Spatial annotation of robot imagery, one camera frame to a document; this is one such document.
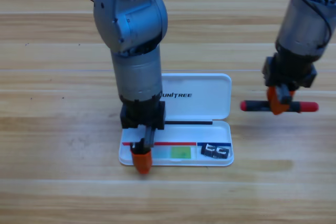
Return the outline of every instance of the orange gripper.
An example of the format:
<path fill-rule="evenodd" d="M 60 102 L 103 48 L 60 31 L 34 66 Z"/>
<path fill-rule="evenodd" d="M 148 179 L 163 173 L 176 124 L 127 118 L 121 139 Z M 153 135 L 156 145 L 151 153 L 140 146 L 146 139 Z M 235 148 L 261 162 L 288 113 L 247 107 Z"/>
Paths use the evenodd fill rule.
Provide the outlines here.
<path fill-rule="evenodd" d="M 289 91 L 290 95 L 293 97 L 295 91 Z M 269 102 L 269 107 L 274 115 L 280 115 L 283 112 L 286 112 L 290 105 L 281 104 L 277 97 L 276 87 L 272 86 L 267 89 L 267 99 Z"/>

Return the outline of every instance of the white case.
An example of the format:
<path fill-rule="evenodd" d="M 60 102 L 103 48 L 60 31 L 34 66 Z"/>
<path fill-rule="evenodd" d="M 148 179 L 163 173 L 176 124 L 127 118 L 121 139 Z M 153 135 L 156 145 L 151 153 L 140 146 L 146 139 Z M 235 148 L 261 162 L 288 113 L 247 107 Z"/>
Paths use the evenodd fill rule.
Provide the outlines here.
<path fill-rule="evenodd" d="M 234 161 L 228 117 L 231 78 L 221 73 L 164 73 L 164 130 L 156 130 L 153 166 L 228 166 Z M 133 165 L 130 143 L 144 137 L 145 128 L 122 131 L 119 161 Z"/>

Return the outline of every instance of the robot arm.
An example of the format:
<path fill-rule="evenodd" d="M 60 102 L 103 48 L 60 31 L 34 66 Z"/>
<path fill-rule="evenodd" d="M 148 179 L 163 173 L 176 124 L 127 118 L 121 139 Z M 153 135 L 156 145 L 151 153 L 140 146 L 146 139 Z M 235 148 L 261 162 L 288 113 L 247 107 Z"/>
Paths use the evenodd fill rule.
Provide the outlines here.
<path fill-rule="evenodd" d="M 324 54 L 336 26 L 335 18 L 335 0 L 290 0 L 276 40 L 277 52 L 266 59 L 262 70 L 273 114 L 293 111 L 295 91 L 312 86 L 317 75 L 313 62 Z M 242 103 L 242 109 L 258 111 L 253 104 L 261 103 Z M 316 104 L 302 105 L 311 105 L 307 112 L 317 109 Z"/>
<path fill-rule="evenodd" d="M 162 0 L 94 0 L 98 32 L 111 49 L 124 129 L 146 126 L 146 135 L 131 147 L 140 173 L 151 166 L 156 129 L 164 129 L 159 43 L 167 32 Z"/>

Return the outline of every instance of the wood grain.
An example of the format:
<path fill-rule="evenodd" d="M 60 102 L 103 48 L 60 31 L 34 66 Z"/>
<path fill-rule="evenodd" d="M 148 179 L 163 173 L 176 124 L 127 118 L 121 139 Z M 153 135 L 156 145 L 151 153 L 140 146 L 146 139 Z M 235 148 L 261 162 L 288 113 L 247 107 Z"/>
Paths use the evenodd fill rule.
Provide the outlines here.
<path fill-rule="evenodd" d="M 314 114 L 244 113 L 288 0 L 164 0 L 164 72 L 233 81 L 230 167 L 118 161 L 121 102 L 88 0 L 0 0 L 0 223 L 336 223 L 336 44 L 297 100 Z"/>

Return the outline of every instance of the black small object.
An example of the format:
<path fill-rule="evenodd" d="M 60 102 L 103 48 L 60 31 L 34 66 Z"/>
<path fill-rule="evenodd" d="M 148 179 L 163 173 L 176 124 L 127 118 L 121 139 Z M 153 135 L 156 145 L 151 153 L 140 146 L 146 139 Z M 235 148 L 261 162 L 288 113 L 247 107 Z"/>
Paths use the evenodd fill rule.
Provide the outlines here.
<path fill-rule="evenodd" d="M 206 143 L 202 146 L 201 154 L 212 158 L 227 159 L 229 156 L 229 149 Z"/>

